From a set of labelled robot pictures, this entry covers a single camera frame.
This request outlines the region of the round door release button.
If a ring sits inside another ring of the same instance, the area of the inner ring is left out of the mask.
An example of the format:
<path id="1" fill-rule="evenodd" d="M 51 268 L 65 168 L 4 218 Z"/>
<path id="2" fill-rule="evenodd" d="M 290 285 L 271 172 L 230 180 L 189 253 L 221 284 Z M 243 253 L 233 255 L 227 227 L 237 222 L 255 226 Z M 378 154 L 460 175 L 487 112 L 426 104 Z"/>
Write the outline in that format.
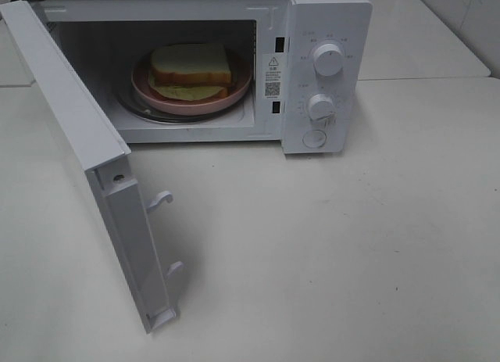
<path id="1" fill-rule="evenodd" d="M 327 135 L 324 131 L 315 129 L 307 131 L 303 138 L 303 144 L 310 149 L 318 149 L 325 145 L 327 140 Z"/>

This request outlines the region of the white bread sandwich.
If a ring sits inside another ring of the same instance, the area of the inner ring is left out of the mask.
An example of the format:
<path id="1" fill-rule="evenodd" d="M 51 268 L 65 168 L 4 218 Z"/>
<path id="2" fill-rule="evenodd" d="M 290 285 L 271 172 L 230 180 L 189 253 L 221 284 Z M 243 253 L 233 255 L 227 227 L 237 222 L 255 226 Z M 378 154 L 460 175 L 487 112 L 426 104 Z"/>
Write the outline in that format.
<path id="1" fill-rule="evenodd" d="M 221 44 L 167 45 L 152 51 L 149 62 L 149 86 L 164 98 L 198 102 L 229 95 L 232 73 Z"/>

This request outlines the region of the white warning label sticker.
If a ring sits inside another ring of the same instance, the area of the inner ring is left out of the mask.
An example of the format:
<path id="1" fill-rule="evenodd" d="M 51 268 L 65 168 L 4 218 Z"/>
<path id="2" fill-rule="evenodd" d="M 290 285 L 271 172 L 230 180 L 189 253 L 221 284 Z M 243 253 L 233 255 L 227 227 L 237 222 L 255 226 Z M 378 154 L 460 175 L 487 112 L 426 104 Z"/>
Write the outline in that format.
<path id="1" fill-rule="evenodd" d="M 263 98 L 278 100 L 281 97 L 286 65 L 287 56 L 283 52 L 262 56 L 260 80 Z"/>

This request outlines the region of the white microwave door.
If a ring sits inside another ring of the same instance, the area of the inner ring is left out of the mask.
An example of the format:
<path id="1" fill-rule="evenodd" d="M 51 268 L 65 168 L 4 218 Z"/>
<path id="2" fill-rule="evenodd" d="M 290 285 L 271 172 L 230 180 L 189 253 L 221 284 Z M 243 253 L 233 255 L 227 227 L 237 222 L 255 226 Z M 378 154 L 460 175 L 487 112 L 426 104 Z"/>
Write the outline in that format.
<path id="1" fill-rule="evenodd" d="M 70 167 L 98 211 L 147 333 L 176 317 L 167 283 L 183 263 L 164 267 L 148 216 L 168 191 L 146 202 L 130 167 L 131 153 L 100 105 L 70 65 L 29 2 L 8 2 L 1 16 L 37 88 L 48 104 L 50 129 Z"/>

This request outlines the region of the white microwave knob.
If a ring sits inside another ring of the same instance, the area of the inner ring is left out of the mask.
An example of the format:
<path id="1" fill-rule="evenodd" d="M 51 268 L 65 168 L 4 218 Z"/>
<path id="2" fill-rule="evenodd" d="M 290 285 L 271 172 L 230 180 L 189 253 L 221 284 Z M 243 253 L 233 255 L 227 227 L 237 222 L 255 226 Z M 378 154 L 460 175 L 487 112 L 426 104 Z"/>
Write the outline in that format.
<path id="1" fill-rule="evenodd" d="M 344 66 L 345 54 L 337 43 L 323 42 L 312 53 L 315 71 L 323 77 L 336 75 Z"/>
<path id="2" fill-rule="evenodd" d="M 329 95 L 316 94 L 309 98 L 306 109 L 310 120 L 325 120 L 334 115 L 334 102 Z"/>

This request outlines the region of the pink round plate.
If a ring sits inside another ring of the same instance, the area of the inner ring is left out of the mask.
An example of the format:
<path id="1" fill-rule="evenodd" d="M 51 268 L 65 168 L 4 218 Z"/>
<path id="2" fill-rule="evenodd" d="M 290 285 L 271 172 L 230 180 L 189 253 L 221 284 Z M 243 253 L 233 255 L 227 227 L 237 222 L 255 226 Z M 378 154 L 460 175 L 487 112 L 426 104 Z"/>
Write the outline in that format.
<path id="1" fill-rule="evenodd" d="M 161 113 L 178 116 L 198 116 L 218 113 L 237 104 L 247 93 L 252 82 L 252 65 L 236 52 L 227 50 L 227 59 L 234 83 L 227 95 L 197 101 L 169 99 L 162 96 L 148 82 L 150 65 L 148 55 L 140 59 L 131 73 L 131 83 L 138 98 Z"/>

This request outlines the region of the white microwave oven body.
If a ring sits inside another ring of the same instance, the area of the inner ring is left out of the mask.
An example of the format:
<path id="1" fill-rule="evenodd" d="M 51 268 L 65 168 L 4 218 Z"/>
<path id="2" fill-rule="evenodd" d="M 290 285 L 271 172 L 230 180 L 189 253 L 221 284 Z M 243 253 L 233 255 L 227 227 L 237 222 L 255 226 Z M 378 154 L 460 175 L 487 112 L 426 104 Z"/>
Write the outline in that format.
<path id="1" fill-rule="evenodd" d="M 287 154 L 340 152 L 345 143 L 355 84 L 372 13 L 369 0 L 10 0 L 29 2 L 38 18 L 127 143 L 279 141 Z M 232 114 L 194 124 L 159 124 L 139 118 L 116 101 L 113 80 L 128 80 L 154 48 L 219 42 L 252 65 L 252 97 Z M 334 42 L 344 66 L 319 75 L 313 51 Z M 263 98 L 265 54 L 287 56 L 281 97 Z M 312 121 L 309 98 L 329 95 L 334 115 Z M 326 143 L 306 147 L 307 131 Z"/>

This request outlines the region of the glass microwave turntable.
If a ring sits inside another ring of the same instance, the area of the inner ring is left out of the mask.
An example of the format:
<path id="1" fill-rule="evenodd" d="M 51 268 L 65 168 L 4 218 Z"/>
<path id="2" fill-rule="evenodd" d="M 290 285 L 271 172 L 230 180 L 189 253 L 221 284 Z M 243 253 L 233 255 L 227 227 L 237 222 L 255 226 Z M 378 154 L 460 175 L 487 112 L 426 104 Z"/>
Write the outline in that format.
<path id="1" fill-rule="evenodd" d="M 131 76 L 128 80 L 123 79 L 123 77 L 113 80 L 112 91 L 116 97 L 116 101 L 126 111 L 144 120 L 159 124 L 194 124 L 216 120 L 222 116 L 232 114 L 234 110 L 244 105 L 246 97 L 252 97 L 252 88 L 250 85 L 245 96 L 237 104 L 221 112 L 198 116 L 178 116 L 170 113 L 161 113 L 159 110 L 151 108 L 145 102 L 141 101 L 132 86 Z"/>

